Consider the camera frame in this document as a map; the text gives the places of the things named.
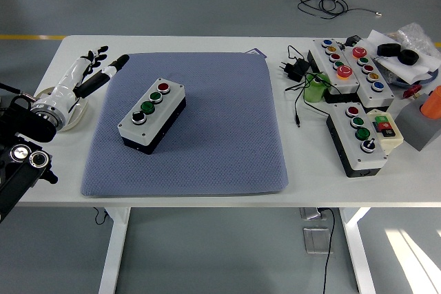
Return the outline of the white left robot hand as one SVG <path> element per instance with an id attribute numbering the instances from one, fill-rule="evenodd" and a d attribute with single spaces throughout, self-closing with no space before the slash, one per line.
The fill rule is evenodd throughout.
<path id="1" fill-rule="evenodd" d="M 76 103 L 104 86 L 130 59 L 129 55 L 123 54 L 94 73 L 93 69 L 107 58 L 107 50 L 105 45 L 80 56 L 52 92 L 34 103 L 31 111 L 51 122 L 58 131 L 68 125 Z"/>

